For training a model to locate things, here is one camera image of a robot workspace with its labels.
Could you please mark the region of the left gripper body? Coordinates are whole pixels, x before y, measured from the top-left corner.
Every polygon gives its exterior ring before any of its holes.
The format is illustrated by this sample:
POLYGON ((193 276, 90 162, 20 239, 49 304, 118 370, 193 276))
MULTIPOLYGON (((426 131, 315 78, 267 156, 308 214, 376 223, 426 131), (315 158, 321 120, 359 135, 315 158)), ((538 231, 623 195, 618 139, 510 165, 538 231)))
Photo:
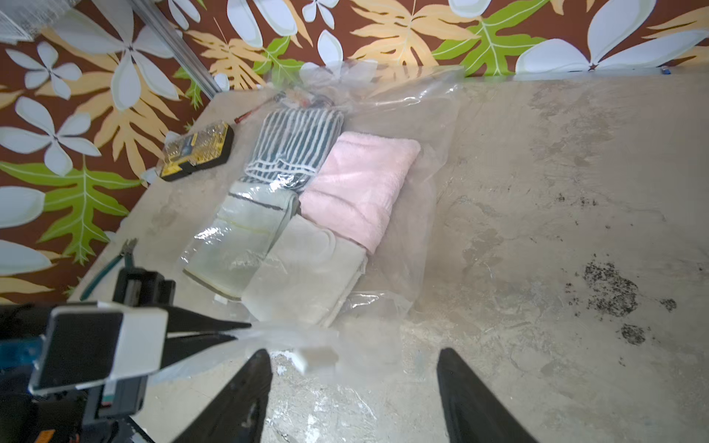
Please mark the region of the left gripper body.
MULTIPOLYGON (((118 274, 113 302, 140 308, 151 304, 171 305, 175 296, 175 283, 161 273, 142 268, 124 268, 118 274)), ((88 389, 84 421, 104 421, 129 417, 142 408, 148 377, 108 381, 88 389)))

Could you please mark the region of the pink towel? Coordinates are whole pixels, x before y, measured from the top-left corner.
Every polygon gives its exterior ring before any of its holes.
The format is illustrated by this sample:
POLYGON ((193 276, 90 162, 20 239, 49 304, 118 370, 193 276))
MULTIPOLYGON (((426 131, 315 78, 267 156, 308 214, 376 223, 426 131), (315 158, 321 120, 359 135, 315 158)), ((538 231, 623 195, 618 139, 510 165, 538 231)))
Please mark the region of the pink towel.
POLYGON ((408 138, 343 132, 300 196, 302 216, 375 253, 420 151, 408 138))

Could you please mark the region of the green white striped towel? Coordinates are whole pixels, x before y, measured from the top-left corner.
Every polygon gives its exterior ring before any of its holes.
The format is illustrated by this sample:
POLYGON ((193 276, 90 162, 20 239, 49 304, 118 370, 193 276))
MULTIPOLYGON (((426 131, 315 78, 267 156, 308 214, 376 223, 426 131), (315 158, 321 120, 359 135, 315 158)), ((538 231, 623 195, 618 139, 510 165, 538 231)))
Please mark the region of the green white striped towel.
POLYGON ((345 114, 330 108, 268 114, 241 180, 302 193, 325 163, 344 122, 345 114))

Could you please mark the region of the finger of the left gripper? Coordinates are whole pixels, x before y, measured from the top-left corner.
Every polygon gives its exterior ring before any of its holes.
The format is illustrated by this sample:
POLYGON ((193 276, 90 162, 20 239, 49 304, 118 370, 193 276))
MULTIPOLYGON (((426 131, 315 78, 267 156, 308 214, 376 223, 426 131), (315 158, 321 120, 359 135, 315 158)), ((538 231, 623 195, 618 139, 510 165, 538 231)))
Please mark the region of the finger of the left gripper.
POLYGON ((250 329, 250 323, 214 319, 178 306, 163 306, 168 314, 167 332, 183 334, 227 333, 250 329))
POLYGON ((221 333, 201 333, 166 337, 162 347, 160 369, 171 367, 214 346, 236 341, 236 337, 221 333))

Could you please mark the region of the pale green towel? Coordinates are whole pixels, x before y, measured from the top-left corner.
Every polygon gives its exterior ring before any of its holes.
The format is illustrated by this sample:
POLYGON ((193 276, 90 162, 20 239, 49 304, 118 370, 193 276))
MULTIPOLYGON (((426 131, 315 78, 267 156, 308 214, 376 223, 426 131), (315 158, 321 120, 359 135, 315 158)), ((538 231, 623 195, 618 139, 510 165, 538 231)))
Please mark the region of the pale green towel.
POLYGON ((290 189, 234 182, 184 254, 184 273, 218 295, 240 299, 297 209, 298 195, 290 189))

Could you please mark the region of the clear plastic vacuum bag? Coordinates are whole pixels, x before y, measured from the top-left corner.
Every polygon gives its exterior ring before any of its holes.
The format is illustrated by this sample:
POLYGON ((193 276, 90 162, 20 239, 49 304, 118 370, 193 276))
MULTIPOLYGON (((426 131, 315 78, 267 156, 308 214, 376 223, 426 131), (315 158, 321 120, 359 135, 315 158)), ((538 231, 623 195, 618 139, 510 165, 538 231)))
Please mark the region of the clear plastic vacuum bag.
POLYGON ((356 62, 310 68, 280 89, 219 95, 198 128, 240 117, 232 157, 153 182, 143 252, 177 277, 179 304, 213 304, 253 328, 157 380, 262 347, 325 380, 396 372, 462 82, 455 66, 385 76, 356 62))

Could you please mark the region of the green handled pliers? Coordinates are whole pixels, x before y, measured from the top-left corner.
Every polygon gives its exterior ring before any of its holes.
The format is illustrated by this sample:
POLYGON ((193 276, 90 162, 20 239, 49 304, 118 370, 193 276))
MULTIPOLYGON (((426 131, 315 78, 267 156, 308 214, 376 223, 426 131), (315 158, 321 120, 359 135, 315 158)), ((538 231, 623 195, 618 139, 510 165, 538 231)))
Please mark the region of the green handled pliers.
POLYGON ((79 298, 81 302, 87 301, 89 299, 96 287, 119 263, 123 263, 126 268, 135 267, 134 250, 137 243, 137 238, 131 238, 125 241, 119 254, 112 258, 86 286, 84 291, 81 293, 81 297, 79 298))

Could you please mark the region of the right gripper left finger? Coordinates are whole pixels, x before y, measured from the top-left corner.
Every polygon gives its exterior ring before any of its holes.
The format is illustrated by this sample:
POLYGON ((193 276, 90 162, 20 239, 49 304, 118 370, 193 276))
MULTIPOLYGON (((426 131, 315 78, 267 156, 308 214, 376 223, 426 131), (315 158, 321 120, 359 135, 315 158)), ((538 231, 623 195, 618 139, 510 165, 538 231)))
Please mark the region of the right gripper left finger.
POLYGON ((186 443, 260 442, 273 382, 269 353, 258 350, 175 440, 186 443))

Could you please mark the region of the yellow screwdriver bit case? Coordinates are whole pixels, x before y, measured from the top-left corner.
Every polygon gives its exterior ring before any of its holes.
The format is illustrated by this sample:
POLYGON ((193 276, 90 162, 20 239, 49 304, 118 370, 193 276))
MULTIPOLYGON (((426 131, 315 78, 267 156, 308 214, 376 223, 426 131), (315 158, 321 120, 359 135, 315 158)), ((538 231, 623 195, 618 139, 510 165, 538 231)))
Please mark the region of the yellow screwdriver bit case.
POLYGON ((166 182, 226 164, 234 144, 234 129, 219 121, 192 134, 171 138, 164 144, 164 158, 156 167, 166 182))

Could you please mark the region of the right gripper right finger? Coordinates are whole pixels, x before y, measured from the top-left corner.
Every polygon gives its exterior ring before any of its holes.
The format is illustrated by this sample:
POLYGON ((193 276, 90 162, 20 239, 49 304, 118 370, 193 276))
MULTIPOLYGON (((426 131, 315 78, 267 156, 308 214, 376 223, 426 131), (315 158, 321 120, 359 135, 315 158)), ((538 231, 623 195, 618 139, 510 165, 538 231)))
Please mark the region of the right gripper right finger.
POLYGON ((450 441, 537 442, 456 350, 439 353, 437 379, 450 441))

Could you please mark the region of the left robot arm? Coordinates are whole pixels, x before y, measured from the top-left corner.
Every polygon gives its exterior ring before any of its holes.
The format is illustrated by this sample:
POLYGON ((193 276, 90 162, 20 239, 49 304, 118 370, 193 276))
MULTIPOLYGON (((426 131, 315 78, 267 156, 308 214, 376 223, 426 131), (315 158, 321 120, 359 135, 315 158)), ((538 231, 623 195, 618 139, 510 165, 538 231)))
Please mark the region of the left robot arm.
POLYGON ((246 326, 174 296, 162 274, 125 268, 109 302, 2 306, 2 441, 151 441, 133 418, 150 376, 246 326))

